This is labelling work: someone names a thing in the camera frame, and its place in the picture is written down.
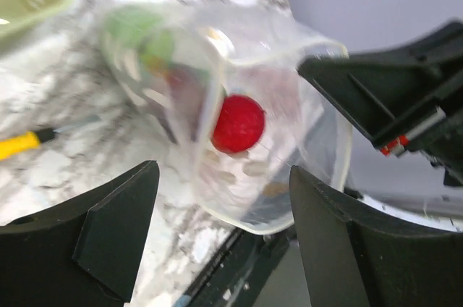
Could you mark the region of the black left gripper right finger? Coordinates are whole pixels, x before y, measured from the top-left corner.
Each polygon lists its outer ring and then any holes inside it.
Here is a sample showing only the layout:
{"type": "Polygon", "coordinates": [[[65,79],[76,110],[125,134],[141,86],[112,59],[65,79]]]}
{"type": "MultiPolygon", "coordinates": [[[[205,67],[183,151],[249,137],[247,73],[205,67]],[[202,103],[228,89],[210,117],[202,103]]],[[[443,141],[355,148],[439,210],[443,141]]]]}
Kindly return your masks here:
{"type": "Polygon", "coordinates": [[[312,306],[460,306],[462,234],[386,214],[301,167],[289,178],[312,306]]]}

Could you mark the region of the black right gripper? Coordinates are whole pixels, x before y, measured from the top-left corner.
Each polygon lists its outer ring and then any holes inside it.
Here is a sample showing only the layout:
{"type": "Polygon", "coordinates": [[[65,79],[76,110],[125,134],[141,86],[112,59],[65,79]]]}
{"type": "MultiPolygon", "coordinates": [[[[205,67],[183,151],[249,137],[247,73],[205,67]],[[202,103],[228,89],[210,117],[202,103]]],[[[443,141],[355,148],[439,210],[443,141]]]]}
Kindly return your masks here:
{"type": "Polygon", "coordinates": [[[395,49],[309,56],[298,73],[383,155],[419,152],[462,186],[462,22],[395,49]]]}

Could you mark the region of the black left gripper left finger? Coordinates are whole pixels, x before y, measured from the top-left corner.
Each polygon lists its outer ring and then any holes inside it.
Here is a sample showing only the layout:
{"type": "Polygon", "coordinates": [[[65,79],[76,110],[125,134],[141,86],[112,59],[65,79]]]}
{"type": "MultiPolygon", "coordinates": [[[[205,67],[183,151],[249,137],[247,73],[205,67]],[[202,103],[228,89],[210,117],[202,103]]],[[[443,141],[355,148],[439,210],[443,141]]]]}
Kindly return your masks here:
{"type": "Polygon", "coordinates": [[[1,228],[3,306],[132,300],[159,182],[144,161],[104,185],[1,228]]]}

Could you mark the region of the red tomato toy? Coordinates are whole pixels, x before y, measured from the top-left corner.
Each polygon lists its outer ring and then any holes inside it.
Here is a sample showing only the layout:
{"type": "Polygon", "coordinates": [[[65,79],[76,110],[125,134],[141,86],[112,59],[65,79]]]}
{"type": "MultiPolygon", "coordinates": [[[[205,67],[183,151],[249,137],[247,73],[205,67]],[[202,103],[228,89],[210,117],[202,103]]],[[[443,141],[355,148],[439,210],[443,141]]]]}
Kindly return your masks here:
{"type": "Polygon", "coordinates": [[[261,138],[266,113],[249,96],[230,95],[224,99],[211,143],[225,154],[238,154],[252,148],[261,138]]]}

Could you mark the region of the clear zip top bag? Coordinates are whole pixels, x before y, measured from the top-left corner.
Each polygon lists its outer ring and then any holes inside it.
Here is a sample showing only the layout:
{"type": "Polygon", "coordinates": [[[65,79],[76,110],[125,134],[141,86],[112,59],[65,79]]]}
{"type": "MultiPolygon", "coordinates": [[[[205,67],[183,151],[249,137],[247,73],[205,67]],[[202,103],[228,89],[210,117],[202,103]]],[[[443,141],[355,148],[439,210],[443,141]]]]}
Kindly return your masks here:
{"type": "Polygon", "coordinates": [[[101,52],[209,214],[256,235],[286,229],[294,165],[344,189],[352,126],[297,72],[346,57],[338,41],[262,7],[145,2],[105,13],[101,52]]]}

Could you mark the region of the green striped watermelon toy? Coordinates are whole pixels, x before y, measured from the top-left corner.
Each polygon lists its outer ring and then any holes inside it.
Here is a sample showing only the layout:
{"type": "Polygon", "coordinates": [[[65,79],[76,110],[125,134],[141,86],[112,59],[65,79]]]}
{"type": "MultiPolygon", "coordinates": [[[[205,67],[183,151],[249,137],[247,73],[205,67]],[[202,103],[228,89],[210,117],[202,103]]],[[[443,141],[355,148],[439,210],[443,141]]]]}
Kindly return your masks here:
{"type": "Polygon", "coordinates": [[[170,62],[174,37],[165,21],[157,6],[151,4],[126,4],[112,9],[102,24],[103,55],[112,59],[118,51],[133,49],[145,64],[155,59],[170,62]]]}

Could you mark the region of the dark red apple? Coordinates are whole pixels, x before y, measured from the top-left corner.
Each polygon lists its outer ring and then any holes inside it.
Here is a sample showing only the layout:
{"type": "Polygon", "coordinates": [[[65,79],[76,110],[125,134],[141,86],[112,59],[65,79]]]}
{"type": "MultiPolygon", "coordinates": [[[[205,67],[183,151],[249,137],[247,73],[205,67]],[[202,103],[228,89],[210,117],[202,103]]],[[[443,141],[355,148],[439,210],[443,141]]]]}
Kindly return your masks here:
{"type": "Polygon", "coordinates": [[[165,74],[173,99],[181,105],[200,105],[205,95],[207,72],[186,64],[172,64],[165,74]]]}

